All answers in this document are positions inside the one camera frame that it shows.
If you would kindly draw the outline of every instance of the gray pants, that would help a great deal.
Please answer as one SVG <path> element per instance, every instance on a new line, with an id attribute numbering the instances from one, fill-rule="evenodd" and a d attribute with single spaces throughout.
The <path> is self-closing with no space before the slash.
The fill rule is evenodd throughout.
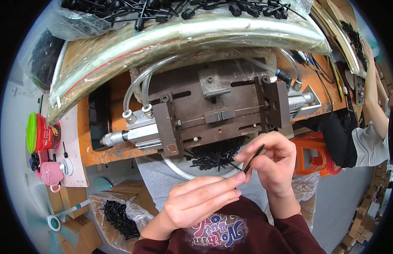
<path id="1" fill-rule="evenodd" d="M 187 179 L 175 173 L 160 155 L 138 157 L 136 162 L 155 207 L 161 211 L 173 185 L 185 182 Z M 253 170 L 250 181 L 240 185 L 237 189 L 242 191 L 242 196 L 255 202 L 262 211 L 265 210 L 268 203 L 267 193 L 260 183 L 257 171 Z"/>

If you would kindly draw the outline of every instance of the hand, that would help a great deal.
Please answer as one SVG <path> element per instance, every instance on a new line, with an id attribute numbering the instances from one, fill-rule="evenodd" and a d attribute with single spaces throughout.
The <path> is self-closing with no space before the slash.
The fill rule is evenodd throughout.
<path id="1" fill-rule="evenodd" d="M 225 205 L 239 200 L 241 191 L 235 187 L 245 179 L 245 174 L 240 172 L 228 179 L 199 176 L 175 184 L 162 210 L 169 222 L 167 226 L 172 231 L 192 227 Z"/>
<path id="2" fill-rule="evenodd" d="M 243 167 L 249 163 L 257 149 L 265 144 L 261 155 L 255 157 L 250 166 L 257 170 L 261 185 L 267 193 L 278 196 L 290 194 L 292 175 L 294 174 L 296 149 L 295 144 L 276 131 L 260 134 L 252 140 L 238 155 L 235 161 L 244 162 Z M 248 182 L 251 178 L 251 170 L 246 173 Z"/>
<path id="3" fill-rule="evenodd" d="M 367 41 L 365 39 L 361 39 L 360 43 L 363 46 L 364 57 L 367 59 L 367 62 L 374 63 L 373 52 L 372 52 L 372 48 L 370 47 L 370 45 L 367 43 Z"/>

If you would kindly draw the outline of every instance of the concrete floor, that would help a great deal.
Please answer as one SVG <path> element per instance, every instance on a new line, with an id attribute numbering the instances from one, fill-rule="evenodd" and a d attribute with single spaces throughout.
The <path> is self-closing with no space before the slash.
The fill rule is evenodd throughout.
<path id="1" fill-rule="evenodd" d="M 105 177 L 116 185 L 123 180 L 141 180 L 141 175 L 133 160 L 121 160 L 107 165 L 86 167 L 90 186 L 86 189 L 87 197 L 95 192 L 94 182 L 97 177 Z M 341 171 L 338 175 L 322 177 L 317 187 L 316 212 L 313 223 L 313 235 L 318 243 L 330 254 L 341 242 L 351 224 L 357 204 L 372 182 L 373 168 L 359 167 Z M 91 208 L 84 214 L 94 219 Z M 99 249 L 107 254 L 127 253 L 110 247 L 103 238 Z"/>

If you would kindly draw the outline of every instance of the clear plastic tubing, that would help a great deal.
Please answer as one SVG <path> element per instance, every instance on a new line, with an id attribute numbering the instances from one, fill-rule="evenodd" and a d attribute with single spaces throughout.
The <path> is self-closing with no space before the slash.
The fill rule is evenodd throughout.
<path id="1" fill-rule="evenodd" d="M 233 51 L 235 51 L 239 56 L 241 56 L 246 61 L 248 61 L 248 62 L 250 62 L 252 64 L 257 65 L 258 67 L 260 67 L 262 69 L 268 70 L 269 72 L 272 72 L 274 74 L 276 73 L 275 69 L 271 68 L 270 66 L 268 66 L 268 65 L 266 65 L 266 64 L 264 64 L 264 63 L 262 63 L 260 61 L 257 61 L 256 59 L 253 59 L 251 57 L 246 57 L 243 53 L 241 53 L 241 52 L 239 52 L 239 51 L 237 51 L 235 49 L 233 49 Z"/>
<path id="2" fill-rule="evenodd" d="M 150 66 L 149 68 L 147 68 L 146 70 L 144 70 L 144 71 L 137 77 L 137 79 L 134 80 L 134 82 L 129 86 L 129 88 L 127 89 L 126 94 L 125 94 L 125 97 L 124 97 L 124 99 L 123 99 L 123 112 L 124 112 L 125 114 L 129 114 L 129 113 L 130 113 L 130 110 L 129 110 L 129 102 L 130 102 L 130 99 L 132 98 L 132 95 L 133 95 L 133 93 L 134 93 L 134 90 L 136 89 L 136 87 L 138 87 L 138 85 L 140 85 L 140 83 L 142 83 L 143 80 L 146 79 L 146 77 L 147 77 L 148 75 L 150 75 L 150 77 L 151 77 L 151 75 L 153 74 L 153 72 L 155 72 L 155 71 L 158 70 L 159 68 L 161 68 L 161 67 L 163 67 L 164 65 L 171 63 L 171 62 L 174 61 L 175 59 L 181 58 L 181 57 L 183 57 L 183 56 L 185 56 L 185 55 L 187 55 L 187 54 L 189 54 L 189 53 L 180 54 L 180 55 L 175 55 L 175 56 L 172 56 L 172 57 L 167 57 L 167 58 L 161 60 L 160 62 L 151 65 L 151 66 Z M 148 85 L 149 85 L 149 83 L 146 83 L 146 82 L 145 82 L 143 85 L 144 85 L 144 86 L 147 86 L 147 89 L 145 89 L 145 88 L 143 88 L 143 89 L 147 90 L 147 97 L 148 97 Z"/>
<path id="3" fill-rule="evenodd" d="M 285 56 L 285 58 L 286 58 L 288 61 L 290 61 L 290 63 L 294 66 L 295 71 L 296 71 L 296 73 L 297 73 L 297 80 L 300 81 L 300 82 L 302 82 L 302 79 L 301 79 L 301 71 L 300 71 L 300 69 L 298 68 L 298 65 L 297 65 L 297 63 L 295 62 L 294 58 L 293 58 L 285 49 L 282 49 L 282 48 L 275 48 L 275 49 L 278 50 L 283 56 Z"/>
<path id="4" fill-rule="evenodd" d="M 146 78 L 143 80 L 142 84 L 142 102 L 143 102 L 143 108 L 147 109 L 148 108 L 148 88 L 150 87 L 150 80 L 151 80 L 151 75 L 149 74 L 146 76 Z"/>

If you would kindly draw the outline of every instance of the green lid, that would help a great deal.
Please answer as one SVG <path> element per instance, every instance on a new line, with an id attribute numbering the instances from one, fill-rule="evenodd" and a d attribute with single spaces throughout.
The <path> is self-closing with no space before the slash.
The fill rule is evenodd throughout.
<path id="1" fill-rule="evenodd" d="M 36 112 L 32 112 L 29 115 L 26 128 L 26 145 L 29 153 L 33 153 L 36 148 L 37 140 L 37 116 Z"/>

